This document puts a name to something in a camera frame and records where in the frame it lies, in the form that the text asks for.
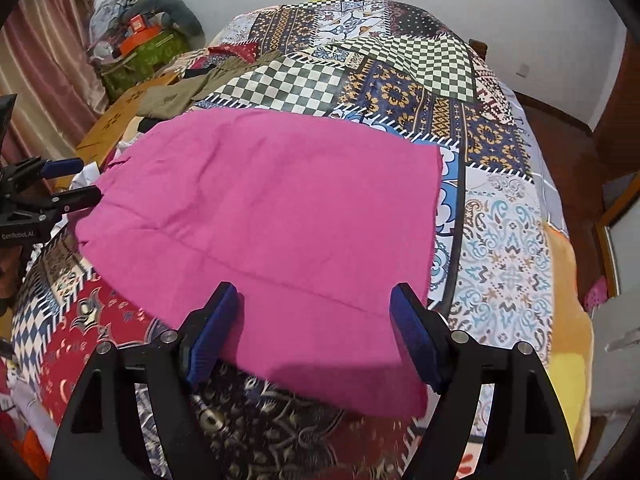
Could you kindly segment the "pink pants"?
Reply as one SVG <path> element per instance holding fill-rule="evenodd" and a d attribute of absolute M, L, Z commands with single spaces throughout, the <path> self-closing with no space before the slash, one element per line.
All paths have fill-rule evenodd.
<path fill-rule="evenodd" d="M 212 108 L 162 122 L 99 178 L 74 232 L 125 299 L 179 326 L 222 282 L 243 299 L 220 355 L 366 415 L 425 412 L 390 293 L 425 298 L 442 154 L 356 122 Z"/>

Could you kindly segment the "wooden lap desk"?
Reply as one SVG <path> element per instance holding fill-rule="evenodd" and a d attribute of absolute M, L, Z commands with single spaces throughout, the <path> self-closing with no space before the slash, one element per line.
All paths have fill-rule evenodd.
<path fill-rule="evenodd" d="M 95 162 L 102 168 L 113 155 L 128 125 L 136 117 L 146 90 L 157 86 L 166 87 L 178 77 L 177 72 L 169 72 L 126 90 L 77 145 L 75 156 L 81 158 L 85 165 Z"/>

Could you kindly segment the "yellow orange blanket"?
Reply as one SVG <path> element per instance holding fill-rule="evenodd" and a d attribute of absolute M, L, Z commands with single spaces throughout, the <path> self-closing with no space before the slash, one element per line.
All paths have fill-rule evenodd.
<path fill-rule="evenodd" d="M 593 328 L 578 299 L 577 266 L 570 240 L 544 225 L 553 278 L 553 320 L 547 372 L 572 437 L 574 453 L 582 454 L 590 430 Z"/>

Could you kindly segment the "striped brown curtain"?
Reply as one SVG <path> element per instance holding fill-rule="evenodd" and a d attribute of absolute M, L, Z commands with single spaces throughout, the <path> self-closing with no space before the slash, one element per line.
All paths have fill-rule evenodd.
<path fill-rule="evenodd" d="M 1 153 L 66 158 L 106 111 L 88 61 L 96 0 L 20 0 L 1 27 L 1 93 L 16 102 Z"/>

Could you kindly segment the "olive folded pants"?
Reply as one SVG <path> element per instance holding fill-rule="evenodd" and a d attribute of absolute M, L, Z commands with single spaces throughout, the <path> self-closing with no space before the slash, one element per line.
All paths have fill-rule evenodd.
<path fill-rule="evenodd" d="M 205 99 L 218 88 L 228 84 L 233 78 L 266 65 L 281 55 L 279 50 L 269 51 L 253 63 L 247 63 L 240 58 L 228 58 L 208 68 L 205 73 L 193 77 L 184 76 L 180 81 L 166 87 L 149 88 L 145 91 L 136 115 L 158 120 L 174 118 L 195 102 Z"/>

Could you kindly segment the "pink slipper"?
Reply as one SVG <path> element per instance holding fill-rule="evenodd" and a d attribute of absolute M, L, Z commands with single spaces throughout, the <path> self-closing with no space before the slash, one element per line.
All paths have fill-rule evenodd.
<path fill-rule="evenodd" d="M 608 281 L 604 275 L 597 278 L 585 294 L 584 308 L 588 313 L 608 301 Z"/>

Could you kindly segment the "orange box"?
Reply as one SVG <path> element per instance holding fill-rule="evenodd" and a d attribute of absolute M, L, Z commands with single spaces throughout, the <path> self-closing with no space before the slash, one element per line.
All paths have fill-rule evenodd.
<path fill-rule="evenodd" d="M 119 46 L 120 53 L 127 55 L 162 32 L 160 25 L 153 25 L 144 15 L 130 18 L 125 39 Z"/>

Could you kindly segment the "grey plush pillow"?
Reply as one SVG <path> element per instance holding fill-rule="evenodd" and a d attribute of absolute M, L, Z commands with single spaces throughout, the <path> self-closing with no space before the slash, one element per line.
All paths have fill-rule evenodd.
<path fill-rule="evenodd" d="M 119 23 L 126 24 L 138 14 L 160 14 L 161 28 L 178 30 L 186 37 L 192 50 L 205 46 L 201 22 L 182 0 L 140 0 L 120 16 Z"/>

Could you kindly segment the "patchwork bed quilt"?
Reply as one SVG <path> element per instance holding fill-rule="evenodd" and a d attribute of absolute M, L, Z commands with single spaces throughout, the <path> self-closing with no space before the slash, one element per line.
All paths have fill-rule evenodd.
<path fill-rule="evenodd" d="M 518 99 L 471 47 L 410 4 L 321 0 L 239 15 L 208 48 L 170 63 L 183 77 L 229 66 L 239 76 L 205 89 L 195 107 L 282 110 L 259 76 L 327 73 L 324 114 L 438 145 L 444 173 L 428 303 L 483 344 L 530 342 L 559 374 L 572 356 L 560 337 L 577 304 L 574 290 L 553 288 L 554 271 L 575 270 L 561 199 Z M 15 354 L 1 363 L 2 428 L 42 467 L 21 406 L 60 420 L 99 342 L 136 344 L 161 327 L 118 296 L 62 230 L 18 296 Z M 219 376 L 222 388 L 197 396 L 196 410 L 241 479 L 396 479 L 427 424 L 339 412 L 228 365 Z"/>

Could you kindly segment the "white wall socket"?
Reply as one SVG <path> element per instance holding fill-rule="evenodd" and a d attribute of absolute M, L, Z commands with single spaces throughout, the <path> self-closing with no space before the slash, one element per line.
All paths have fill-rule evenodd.
<path fill-rule="evenodd" d="M 516 73 L 518 76 L 526 78 L 529 74 L 529 66 L 527 64 L 521 64 Z"/>

